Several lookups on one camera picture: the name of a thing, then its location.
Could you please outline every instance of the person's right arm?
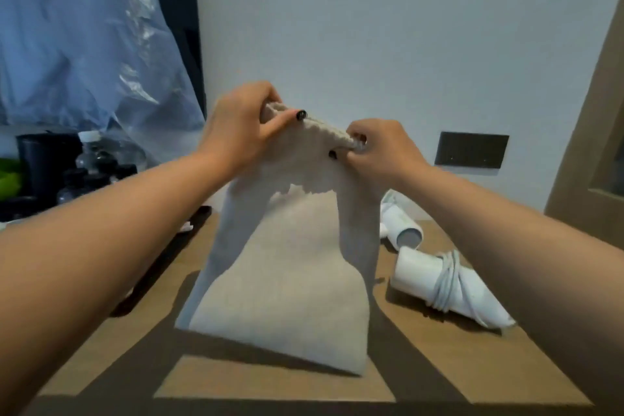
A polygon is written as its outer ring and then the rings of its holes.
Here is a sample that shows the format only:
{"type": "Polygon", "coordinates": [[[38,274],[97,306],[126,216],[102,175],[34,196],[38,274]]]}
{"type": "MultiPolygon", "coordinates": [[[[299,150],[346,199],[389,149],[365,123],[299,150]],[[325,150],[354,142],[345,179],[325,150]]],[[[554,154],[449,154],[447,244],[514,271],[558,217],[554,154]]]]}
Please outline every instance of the person's right arm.
{"type": "Polygon", "coordinates": [[[430,214],[590,399],[624,401],[624,251],[430,166],[396,121],[347,131],[367,148],[343,161],[430,214]]]}

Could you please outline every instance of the wooden door frame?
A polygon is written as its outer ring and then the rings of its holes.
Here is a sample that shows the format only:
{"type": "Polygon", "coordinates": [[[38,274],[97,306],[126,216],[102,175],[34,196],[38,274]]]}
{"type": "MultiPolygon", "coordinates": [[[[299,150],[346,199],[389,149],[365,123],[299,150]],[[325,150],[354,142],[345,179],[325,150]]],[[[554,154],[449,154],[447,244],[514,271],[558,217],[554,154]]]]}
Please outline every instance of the wooden door frame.
{"type": "MultiPolygon", "coordinates": [[[[602,239],[606,234],[602,230],[624,221],[624,199],[598,188],[623,136],[624,0],[619,0],[550,192],[546,215],[602,239]]],[[[624,230],[616,242],[614,245],[624,248],[624,230]]]]}

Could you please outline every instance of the white small object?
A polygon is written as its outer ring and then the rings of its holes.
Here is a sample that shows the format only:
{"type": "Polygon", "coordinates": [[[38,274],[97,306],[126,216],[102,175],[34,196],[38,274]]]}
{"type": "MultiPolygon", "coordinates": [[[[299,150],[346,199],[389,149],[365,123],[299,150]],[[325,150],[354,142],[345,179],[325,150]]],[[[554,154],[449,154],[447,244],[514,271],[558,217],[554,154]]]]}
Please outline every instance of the white small object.
{"type": "Polygon", "coordinates": [[[78,138],[82,143],[93,143],[102,139],[102,134],[98,130],[85,130],[78,132],[78,138]]]}
{"type": "Polygon", "coordinates": [[[181,232],[190,232],[193,230],[193,224],[190,223],[190,221],[186,221],[184,223],[184,225],[182,227],[180,227],[180,230],[178,231],[178,233],[181,232]]]}
{"type": "Polygon", "coordinates": [[[423,229],[396,204],[392,190],[381,200],[380,207],[379,237],[387,238],[395,250],[403,246],[416,250],[423,241],[423,229]]]}
{"type": "Polygon", "coordinates": [[[457,251],[432,256],[401,247],[390,285],[424,299],[434,309],[455,311],[489,329],[515,325],[477,272],[459,264],[457,251]]]}

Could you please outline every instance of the wall switch plate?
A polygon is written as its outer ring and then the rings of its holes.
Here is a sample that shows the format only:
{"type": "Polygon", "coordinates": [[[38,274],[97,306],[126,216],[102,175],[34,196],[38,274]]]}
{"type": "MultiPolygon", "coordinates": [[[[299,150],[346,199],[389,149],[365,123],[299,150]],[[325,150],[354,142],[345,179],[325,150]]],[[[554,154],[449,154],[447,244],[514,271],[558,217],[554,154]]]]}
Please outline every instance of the wall switch plate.
{"type": "Polygon", "coordinates": [[[435,164],[469,168],[500,168],[509,135],[442,132],[435,164]]]}

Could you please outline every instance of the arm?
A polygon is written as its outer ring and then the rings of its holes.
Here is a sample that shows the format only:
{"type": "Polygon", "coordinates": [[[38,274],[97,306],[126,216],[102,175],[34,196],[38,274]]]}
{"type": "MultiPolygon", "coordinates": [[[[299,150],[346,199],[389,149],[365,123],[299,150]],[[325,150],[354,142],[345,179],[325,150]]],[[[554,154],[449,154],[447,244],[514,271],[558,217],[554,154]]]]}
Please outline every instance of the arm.
{"type": "Polygon", "coordinates": [[[624,252],[429,166],[395,121],[365,120],[342,158],[416,201],[553,361],[596,403],[624,398],[624,252]]]}
{"type": "Polygon", "coordinates": [[[0,232],[0,413],[16,410],[108,316],[197,208],[295,119],[261,125],[269,83],[221,99],[197,152],[0,232]]]}

